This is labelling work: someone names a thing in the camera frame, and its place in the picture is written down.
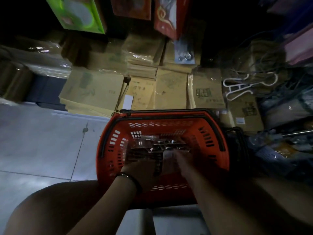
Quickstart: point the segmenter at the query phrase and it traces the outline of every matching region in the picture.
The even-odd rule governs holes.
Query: white label
[[[236,118],[236,124],[246,124],[244,118]]]
[[[125,95],[122,109],[124,109],[124,110],[131,110],[131,105],[133,103],[133,98],[134,98],[134,96],[132,96],[132,95]]]

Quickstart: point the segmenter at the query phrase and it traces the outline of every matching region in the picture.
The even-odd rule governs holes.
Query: bracelet
[[[136,188],[137,188],[137,193],[140,194],[140,193],[142,192],[142,187],[141,187],[141,185],[139,184],[139,182],[138,182],[133,176],[131,176],[131,175],[129,175],[129,174],[126,174],[126,173],[124,173],[124,172],[118,173],[118,174],[116,175],[116,177],[118,177],[118,176],[123,176],[123,177],[126,177],[126,178],[130,179],[132,182],[134,182],[134,184],[135,184],[135,186],[136,186]]]

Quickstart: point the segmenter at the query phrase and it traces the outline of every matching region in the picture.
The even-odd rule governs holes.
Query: grout line
[[[14,172],[14,171],[3,171],[3,170],[0,170],[0,172],[7,172],[7,173],[14,173],[14,174],[21,174],[21,175],[32,175],[32,176],[40,176],[40,177],[48,177],[48,178],[55,178],[55,179],[62,179],[62,180],[70,180],[70,179],[54,177],[54,176],[34,175],[34,174],[28,174],[28,173],[22,173],[22,172]]]
[[[78,150],[76,162],[75,162],[74,169],[73,169],[72,176],[71,176],[70,180],[72,180],[72,177],[73,177],[73,174],[74,174],[74,170],[75,170],[75,167],[76,167],[76,163],[77,163],[77,159],[78,159],[78,156],[79,156],[79,152],[80,152],[81,146],[83,145],[84,137],[85,137],[85,133],[83,134],[83,139],[81,140],[81,143],[80,143],[80,147],[79,147],[79,150]]]

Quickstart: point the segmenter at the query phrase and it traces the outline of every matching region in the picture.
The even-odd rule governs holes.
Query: leg
[[[41,189],[13,211],[4,235],[63,235],[98,202],[97,181],[64,182]]]

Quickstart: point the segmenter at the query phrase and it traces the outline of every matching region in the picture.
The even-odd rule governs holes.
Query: red shopping basket
[[[210,111],[147,110],[124,111],[111,118],[97,149],[98,182],[108,188],[123,167],[123,150],[129,139],[141,135],[180,136],[201,157],[209,158],[229,170],[229,151],[221,128]],[[132,208],[194,204],[190,186],[180,173],[161,176],[152,190],[138,195]]]

